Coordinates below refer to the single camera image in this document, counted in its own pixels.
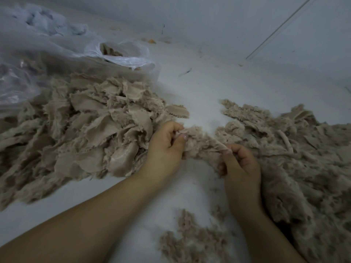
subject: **bare skin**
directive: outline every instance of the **bare skin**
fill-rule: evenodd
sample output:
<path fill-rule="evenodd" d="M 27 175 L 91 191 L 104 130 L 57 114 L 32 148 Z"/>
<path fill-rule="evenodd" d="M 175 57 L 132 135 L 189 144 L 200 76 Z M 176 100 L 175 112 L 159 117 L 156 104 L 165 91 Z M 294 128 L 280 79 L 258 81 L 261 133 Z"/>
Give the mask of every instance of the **bare skin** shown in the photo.
<path fill-rule="evenodd" d="M 102 262 L 137 213 L 177 172 L 187 136 L 174 135 L 182 129 L 178 123 L 165 123 L 151 138 L 139 172 L 0 247 L 1 262 Z M 305 262 L 263 211 L 255 158 L 242 146 L 228 147 L 241 161 L 232 153 L 223 155 L 225 189 L 253 262 Z"/>

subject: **plastic bag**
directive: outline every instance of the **plastic bag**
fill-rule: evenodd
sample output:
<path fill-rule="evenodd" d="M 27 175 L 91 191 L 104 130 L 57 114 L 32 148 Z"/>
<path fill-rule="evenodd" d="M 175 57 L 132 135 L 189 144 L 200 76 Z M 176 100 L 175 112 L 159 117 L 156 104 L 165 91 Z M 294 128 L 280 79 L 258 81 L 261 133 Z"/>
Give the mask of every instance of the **plastic bag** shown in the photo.
<path fill-rule="evenodd" d="M 160 65 L 133 39 L 108 41 L 45 7 L 0 7 L 0 113 L 40 93 L 42 77 L 81 73 L 156 82 Z"/>

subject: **person's left hand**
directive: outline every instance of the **person's left hand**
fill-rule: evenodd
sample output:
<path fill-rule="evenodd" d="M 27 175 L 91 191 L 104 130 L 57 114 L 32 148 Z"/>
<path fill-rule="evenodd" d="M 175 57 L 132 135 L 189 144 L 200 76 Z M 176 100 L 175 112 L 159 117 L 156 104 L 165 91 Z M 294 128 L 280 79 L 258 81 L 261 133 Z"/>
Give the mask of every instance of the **person's left hand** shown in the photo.
<path fill-rule="evenodd" d="M 188 136 L 181 134 L 176 139 L 174 136 L 182 129 L 181 124 L 168 121 L 153 134 L 146 161 L 140 170 L 143 175 L 166 183 L 178 171 Z"/>

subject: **table surface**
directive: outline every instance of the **table surface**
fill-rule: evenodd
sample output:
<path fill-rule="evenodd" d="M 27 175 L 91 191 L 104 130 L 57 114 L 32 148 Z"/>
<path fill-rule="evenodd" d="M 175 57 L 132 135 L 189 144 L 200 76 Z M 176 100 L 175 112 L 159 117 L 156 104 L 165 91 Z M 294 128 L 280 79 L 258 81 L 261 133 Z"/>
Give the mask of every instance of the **table surface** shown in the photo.
<path fill-rule="evenodd" d="M 91 30 L 114 40 L 119 35 L 137 39 L 154 39 L 147 44 L 151 55 L 160 62 L 161 74 L 153 90 L 168 103 L 182 104 L 190 112 L 189 119 L 181 119 L 186 127 L 202 126 L 213 134 L 218 126 L 230 119 L 221 114 L 219 100 L 228 98 L 239 105 L 245 103 L 269 109 L 274 115 L 288 112 L 304 103 L 314 111 L 319 121 L 329 124 L 351 121 L 351 94 L 328 81 L 309 81 L 299 74 L 282 75 L 269 66 L 251 62 L 221 59 L 210 50 L 187 45 L 173 38 L 171 44 L 158 41 L 161 32 L 140 30 L 123 22 L 73 10 L 46 0 L 16 0 L 44 5 L 66 16 L 74 23 L 86 23 Z M 13 4 L 1 0 L 0 5 Z M 121 178 L 84 179 L 70 182 L 49 197 L 26 205 L 15 202 L 0 212 L 0 245 L 24 233 L 43 221 L 81 203 L 113 186 Z M 157 241 L 166 230 L 176 230 L 177 216 L 185 208 L 195 213 L 202 226 L 211 225 L 210 210 L 220 205 L 227 210 L 223 181 L 202 161 L 187 160 L 172 183 L 165 188 L 136 218 L 123 240 L 114 247 L 111 262 L 164 262 L 157 250 Z M 231 251 L 240 262 L 249 262 L 242 232 L 231 216 L 224 226 L 236 233 Z"/>

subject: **person's right hand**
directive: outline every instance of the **person's right hand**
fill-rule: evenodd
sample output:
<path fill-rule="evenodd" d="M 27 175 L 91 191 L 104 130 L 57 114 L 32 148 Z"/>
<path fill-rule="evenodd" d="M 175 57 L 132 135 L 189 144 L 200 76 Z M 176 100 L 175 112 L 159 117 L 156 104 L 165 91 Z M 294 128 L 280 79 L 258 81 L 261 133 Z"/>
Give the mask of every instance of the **person's right hand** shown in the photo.
<path fill-rule="evenodd" d="M 264 213 L 261 200 L 261 167 L 247 148 L 237 144 L 226 146 L 232 152 L 223 152 L 224 163 L 218 168 L 224 176 L 229 207 L 237 220 L 249 220 Z"/>

